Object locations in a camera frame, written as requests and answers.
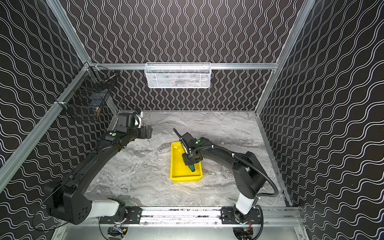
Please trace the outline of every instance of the white wire basket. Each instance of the white wire basket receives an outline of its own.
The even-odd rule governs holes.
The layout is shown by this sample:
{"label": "white wire basket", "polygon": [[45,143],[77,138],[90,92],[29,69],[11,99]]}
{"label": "white wire basket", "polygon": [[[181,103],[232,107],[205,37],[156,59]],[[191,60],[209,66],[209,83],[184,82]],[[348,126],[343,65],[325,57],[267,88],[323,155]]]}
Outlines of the white wire basket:
{"label": "white wire basket", "polygon": [[150,88],[209,88],[211,63],[146,63]]}

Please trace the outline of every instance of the wall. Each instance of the wall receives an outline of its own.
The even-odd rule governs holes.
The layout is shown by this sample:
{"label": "wall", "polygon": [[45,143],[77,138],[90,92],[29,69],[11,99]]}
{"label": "wall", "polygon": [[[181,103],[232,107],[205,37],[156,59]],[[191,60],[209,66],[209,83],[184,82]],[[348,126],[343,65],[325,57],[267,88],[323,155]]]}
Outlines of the wall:
{"label": "wall", "polygon": [[317,0],[260,115],[310,239],[384,237],[384,2]]}
{"label": "wall", "polygon": [[[95,63],[275,63],[303,0],[60,0]],[[123,71],[123,109],[254,110],[269,70],[213,71],[208,89],[149,89]]]}
{"label": "wall", "polygon": [[302,0],[61,0],[93,62],[276,62]]}
{"label": "wall", "polygon": [[144,71],[121,71],[111,93],[121,109],[254,110],[271,70],[212,71],[210,88],[149,88]]}
{"label": "wall", "polygon": [[0,1],[0,164],[83,65],[42,0]]}
{"label": "wall", "polygon": [[[1,166],[82,67],[43,0],[0,1]],[[78,123],[64,112],[56,119],[0,193],[0,239],[50,239],[32,229],[45,199],[43,185],[58,181],[95,146],[110,121]],[[36,226],[58,223],[40,209]]]}

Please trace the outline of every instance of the wire mesh basket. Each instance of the wire mesh basket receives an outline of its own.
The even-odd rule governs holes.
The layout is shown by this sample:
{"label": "wire mesh basket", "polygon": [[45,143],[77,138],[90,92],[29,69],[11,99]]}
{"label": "wire mesh basket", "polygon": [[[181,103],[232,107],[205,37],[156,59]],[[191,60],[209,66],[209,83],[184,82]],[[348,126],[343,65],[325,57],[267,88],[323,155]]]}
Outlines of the wire mesh basket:
{"label": "wire mesh basket", "polygon": [[104,67],[91,67],[61,105],[69,117],[95,121],[105,109],[116,73]]}
{"label": "wire mesh basket", "polygon": [[209,88],[211,63],[146,63],[150,88]]}

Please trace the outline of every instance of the yellow tray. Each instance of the yellow tray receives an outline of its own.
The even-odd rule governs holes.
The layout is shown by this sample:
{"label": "yellow tray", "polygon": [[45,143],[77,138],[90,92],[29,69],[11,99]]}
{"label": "yellow tray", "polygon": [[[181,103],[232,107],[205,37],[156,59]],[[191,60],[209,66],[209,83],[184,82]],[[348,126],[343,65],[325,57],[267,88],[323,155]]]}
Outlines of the yellow tray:
{"label": "yellow tray", "polygon": [[183,157],[185,153],[180,142],[173,142],[170,145],[170,178],[174,182],[199,181],[203,177],[201,162],[195,164],[195,171],[192,172],[184,164]]}

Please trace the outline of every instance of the white arm segment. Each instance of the white arm segment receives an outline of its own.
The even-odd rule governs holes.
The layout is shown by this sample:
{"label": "white arm segment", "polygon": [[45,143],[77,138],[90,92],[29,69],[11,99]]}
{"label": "white arm segment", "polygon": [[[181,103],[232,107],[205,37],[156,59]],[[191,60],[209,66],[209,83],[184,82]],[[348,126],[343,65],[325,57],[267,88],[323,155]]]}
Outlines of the white arm segment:
{"label": "white arm segment", "polygon": [[236,202],[236,208],[244,215],[247,215],[249,210],[252,208],[252,203],[254,199],[249,199],[248,197],[244,196],[240,193],[239,198]]}
{"label": "white arm segment", "polygon": [[114,216],[119,208],[119,203],[114,200],[94,200],[87,218]]}

